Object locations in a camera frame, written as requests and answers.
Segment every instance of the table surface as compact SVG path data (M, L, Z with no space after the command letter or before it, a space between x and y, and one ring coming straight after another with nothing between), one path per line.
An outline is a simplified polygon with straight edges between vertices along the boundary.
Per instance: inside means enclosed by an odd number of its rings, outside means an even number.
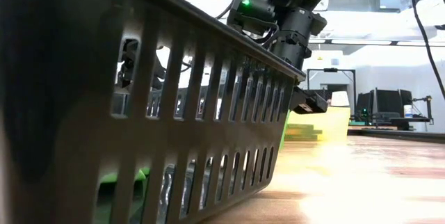
M288 142L270 185L202 223L445 223L445 145Z

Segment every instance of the ceiling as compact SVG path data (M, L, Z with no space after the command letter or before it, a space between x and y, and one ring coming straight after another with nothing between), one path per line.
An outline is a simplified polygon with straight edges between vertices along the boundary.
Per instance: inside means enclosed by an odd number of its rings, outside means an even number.
M216 16L230 0L187 0L210 15ZM410 0L322 0L316 8L328 25L318 39L402 40L421 41L422 37L413 16ZM443 0L421 0L417 4L419 17L428 37L443 41L437 26L445 24ZM313 44L312 49L341 50L348 55L362 46Z

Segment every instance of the yellow object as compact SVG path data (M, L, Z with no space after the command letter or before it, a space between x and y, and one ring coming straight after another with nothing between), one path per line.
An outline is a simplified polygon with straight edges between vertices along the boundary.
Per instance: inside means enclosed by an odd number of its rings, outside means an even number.
M350 108L329 107L326 113L299 115L291 112L287 124L313 125L321 130L318 141L346 142Z

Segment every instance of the gray plastic basket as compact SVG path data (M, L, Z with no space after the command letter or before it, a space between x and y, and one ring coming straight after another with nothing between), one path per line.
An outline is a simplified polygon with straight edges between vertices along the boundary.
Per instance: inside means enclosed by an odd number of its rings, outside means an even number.
M292 87L305 76L241 34L184 0L0 0L0 21L0 223L94 223L99 181L113 172L109 223L196 223L269 184ZM127 38L138 58L116 115ZM170 58L151 93L158 45ZM185 91L184 54L193 56Z

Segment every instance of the green led light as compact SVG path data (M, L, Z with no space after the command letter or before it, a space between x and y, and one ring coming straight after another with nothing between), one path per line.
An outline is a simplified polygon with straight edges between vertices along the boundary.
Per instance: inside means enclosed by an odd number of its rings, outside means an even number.
M241 2L244 6L249 6L250 5L250 0L242 0Z

